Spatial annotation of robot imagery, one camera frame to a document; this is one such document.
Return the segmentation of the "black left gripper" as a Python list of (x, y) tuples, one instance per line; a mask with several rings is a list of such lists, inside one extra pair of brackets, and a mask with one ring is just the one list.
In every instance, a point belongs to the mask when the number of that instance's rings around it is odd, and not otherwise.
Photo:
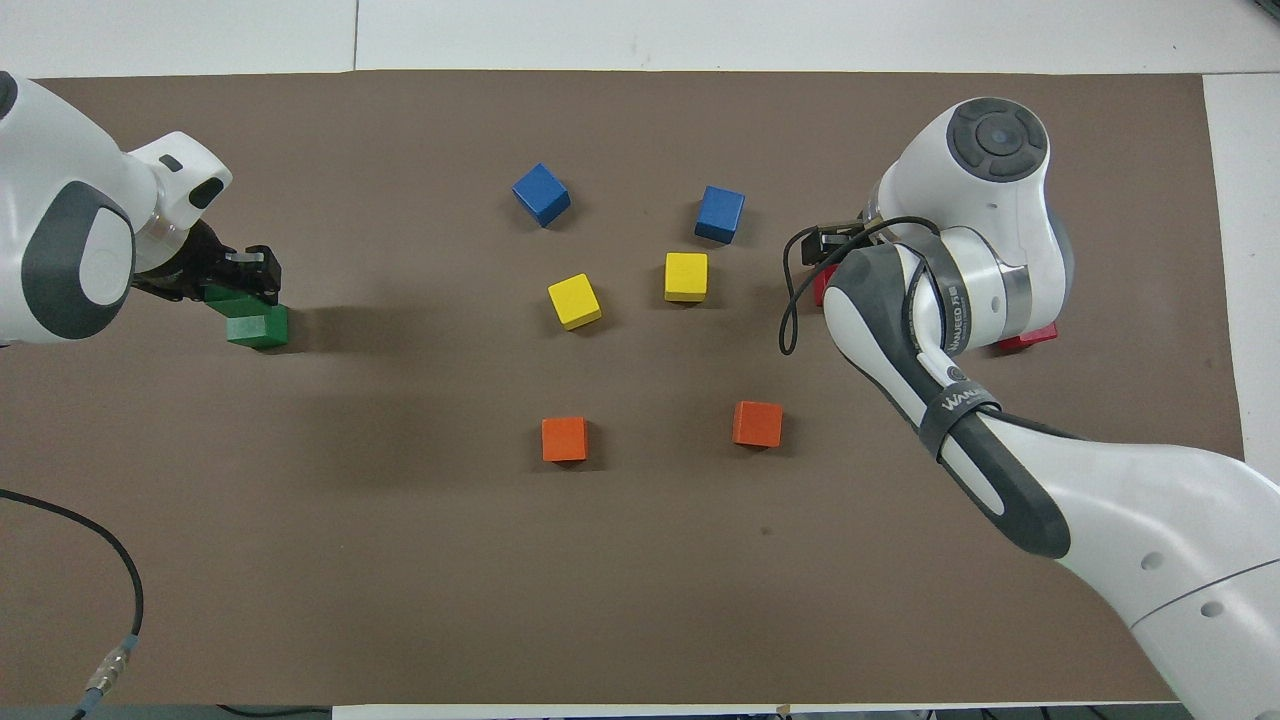
[(236, 251), (200, 220), (173, 258), (151, 270), (136, 272), (134, 288), (170, 302), (204, 302), (205, 290), (215, 286), (219, 306), (276, 306), (276, 290), (244, 281), (280, 279), (282, 265), (270, 247), (259, 245)]

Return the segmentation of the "yellow wooden block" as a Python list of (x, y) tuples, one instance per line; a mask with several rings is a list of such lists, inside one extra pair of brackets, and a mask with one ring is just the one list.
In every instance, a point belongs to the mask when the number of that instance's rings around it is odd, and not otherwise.
[(571, 275), (547, 288), (557, 320), (564, 331), (576, 331), (602, 319), (603, 311), (585, 273)]
[(664, 265), (663, 300), (699, 304), (709, 291), (709, 256), (705, 252), (668, 252)]

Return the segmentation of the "orange wooden block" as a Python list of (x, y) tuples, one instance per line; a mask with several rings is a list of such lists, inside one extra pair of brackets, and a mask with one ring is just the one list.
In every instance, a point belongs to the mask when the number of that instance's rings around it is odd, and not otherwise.
[(780, 404), (744, 400), (735, 404), (731, 439), (754, 448), (777, 448), (782, 443), (785, 410)]
[(589, 428), (584, 416), (549, 416), (541, 420), (541, 460), (581, 462), (589, 457)]

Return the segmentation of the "brown table mat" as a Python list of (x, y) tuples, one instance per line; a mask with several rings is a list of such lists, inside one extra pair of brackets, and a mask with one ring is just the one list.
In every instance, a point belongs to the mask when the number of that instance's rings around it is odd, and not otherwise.
[[(0, 487), (116, 533), (145, 583), (124, 705), (828, 705), (1170, 700), (1087, 584), (931, 461), (780, 255), (858, 214), (955, 102), (1053, 143), (1076, 278), (1061, 336), (961, 366), (1092, 439), (1242, 454), (1194, 76), (361, 72), (58, 79), (136, 147), (233, 172), (207, 219), (280, 256), (302, 331), (229, 345), (132, 296), (91, 340), (0, 350)], [(540, 228), (512, 184), (544, 163)], [(694, 225), (746, 196), (730, 245)], [(663, 300), (705, 252), (703, 302)], [(547, 288), (588, 274), (602, 319)], [(780, 404), (782, 443), (731, 439)], [(544, 418), (589, 457), (544, 462)]]

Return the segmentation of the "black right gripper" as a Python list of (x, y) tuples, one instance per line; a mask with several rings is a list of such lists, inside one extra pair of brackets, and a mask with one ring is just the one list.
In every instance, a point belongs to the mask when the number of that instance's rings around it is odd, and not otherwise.
[(876, 246), (876, 237), (867, 231), (861, 222), (836, 225), (831, 228), (815, 228), (805, 237), (806, 251), (831, 251), (815, 265), (815, 269), (837, 266), (852, 250)]

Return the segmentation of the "green wooden block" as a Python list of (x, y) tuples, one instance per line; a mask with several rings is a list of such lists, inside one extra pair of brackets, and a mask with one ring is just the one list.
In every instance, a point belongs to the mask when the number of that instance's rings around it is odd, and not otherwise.
[(204, 288), (204, 302), (215, 313), (228, 319), (262, 316), (273, 307), (273, 304), (256, 295), (228, 290), (218, 284), (210, 284)]
[(270, 306), (265, 313), (227, 318), (227, 341), (248, 348), (276, 348), (289, 342), (289, 309)]

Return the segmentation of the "blue wooden block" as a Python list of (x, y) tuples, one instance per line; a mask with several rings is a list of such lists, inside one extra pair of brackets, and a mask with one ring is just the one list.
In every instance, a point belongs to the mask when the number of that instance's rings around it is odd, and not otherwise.
[(567, 186), (544, 163), (530, 168), (511, 190), (540, 228), (549, 227), (571, 206)]
[(732, 243), (739, 232), (745, 202), (744, 193), (708, 184), (699, 204), (694, 234), (722, 245)]

